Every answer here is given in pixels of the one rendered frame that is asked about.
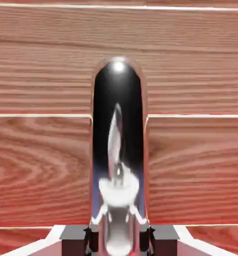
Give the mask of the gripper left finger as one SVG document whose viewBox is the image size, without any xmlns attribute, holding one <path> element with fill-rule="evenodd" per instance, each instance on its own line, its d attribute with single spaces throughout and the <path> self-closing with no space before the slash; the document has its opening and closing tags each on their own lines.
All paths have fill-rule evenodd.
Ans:
<svg viewBox="0 0 238 256">
<path fill-rule="evenodd" d="M 54 225 L 46 238 L 34 241 L 1 256 L 100 256 L 98 236 L 91 247 L 87 225 Z"/>
</svg>

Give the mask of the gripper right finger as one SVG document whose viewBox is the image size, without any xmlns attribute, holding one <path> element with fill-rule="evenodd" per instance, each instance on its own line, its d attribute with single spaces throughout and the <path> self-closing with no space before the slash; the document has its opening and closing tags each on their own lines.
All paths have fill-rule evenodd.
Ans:
<svg viewBox="0 0 238 256">
<path fill-rule="evenodd" d="M 139 249 L 139 256 L 238 256 L 193 238 L 184 225 L 142 224 Z"/>
</svg>

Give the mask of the curved shiny metal handle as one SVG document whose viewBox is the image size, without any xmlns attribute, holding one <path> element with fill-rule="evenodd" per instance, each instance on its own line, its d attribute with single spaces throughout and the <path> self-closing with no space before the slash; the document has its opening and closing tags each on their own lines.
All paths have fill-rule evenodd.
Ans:
<svg viewBox="0 0 238 256">
<path fill-rule="evenodd" d="M 92 213 L 94 256 L 140 256 L 149 249 L 145 206 L 143 87 L 123 57 L 110 59 L 93 86 Z"/>
</svg>

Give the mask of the red wood cabinet door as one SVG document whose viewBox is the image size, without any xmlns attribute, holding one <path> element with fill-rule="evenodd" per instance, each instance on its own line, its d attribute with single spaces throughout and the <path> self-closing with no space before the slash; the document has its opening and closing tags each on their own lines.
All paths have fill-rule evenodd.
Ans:
<svg viewBox="0 0 238 256">
<path fill-rule="evenodd" d="M 91 120 L 0 115 L 0 227 L 87 223 Z M 150 115 L 145 189 L 152 223 L 238 224 L 238 116 Z"/>
<path fill-rule="evenodd" d="M 193 238 L 238 255 L 238 224 L 188 225 Z M 0 255 L 46 238 L 51 231 L 44 227 L 0 227 Z"/>
<path fill-rule="evenodd" d="M 238 11 L 0 3 L 0 113 L 91 112 L 99 65 L 141 70 L 149 114 L 238 114 Z"/>
</svg>

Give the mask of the red wood cabinet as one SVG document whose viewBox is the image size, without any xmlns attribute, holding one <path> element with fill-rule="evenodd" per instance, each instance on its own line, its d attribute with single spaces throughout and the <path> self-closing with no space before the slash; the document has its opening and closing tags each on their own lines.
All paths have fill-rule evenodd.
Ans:
<svg viewBox="0 0 238 256">
<path fill-rule="evenodd" d="M 29 6 L 50 6 L 50 7 L 62 7 L 62 8 L 119 8 L 119 9 L 182 9 L 185 11 L 237 11 L 238 12 L 238 0 L 213 0 L 213 1 L 201 1 L 201 0 L 191 0 L 191 1 L 180 1 L 180 0 L 0 0 L 0 4 L 9 4 L 9 5 L 29 5 Z M 159 114 L 150 114 L 146 108 L 144 98 L 146 96 L 146 88 L 144 85 L 144 80 L 142 78 L 141 70 L 137 69 L 134 66 L 133 61 L 126 58 L 125 56 L 113 56 L 109 59 L 106 59 L 102 62 L 97 70 L 95 71 L 92 84 L 91 84 L 91 108 L 90 113 L 73 113 L 73 112 L 62 112 L 62 113 L 27 113 L 27 112 L 12 112 L 12 113 L 0 113 L 2 116 L 51 116 L 51 117 L 69 117 L 69 116 L 81 116 L 81 117 L 89 117 L 90 125 L 91 125 L 91 138 L 93 141 L 93 93 L 94 93 L 94 79 L 98 71 L 101 69 L 103 65 L 105 65 L 109 60 L 113 58 L 125 58 L 127 59 L 136 71 L 139 72 L 141 76 L 142 83 L 142 106 L 143 106 L 143 135 L 144 135 L 144 168 L 145 168 L 145 176 L 146 176 L 146 161 L 147 153 L 145 151 L 145 134 L 146 134 L 146 123 L 148 121 L 148 117 L 151 115 L 155 116 L 229 116 L 236 117 L 238 114 L 209 114 L 209 113 L 159 113 Z M 91 141 L 91 170 L 93 171 L 93 142 Z M 52 227 L 53 225 L 35 225 L 35 226 L 0 226 L 0 227 Z M 238 225 L 233 223 L 225 223 L 225 224 L 176 224 L 176 225 Z"/>
</svg>

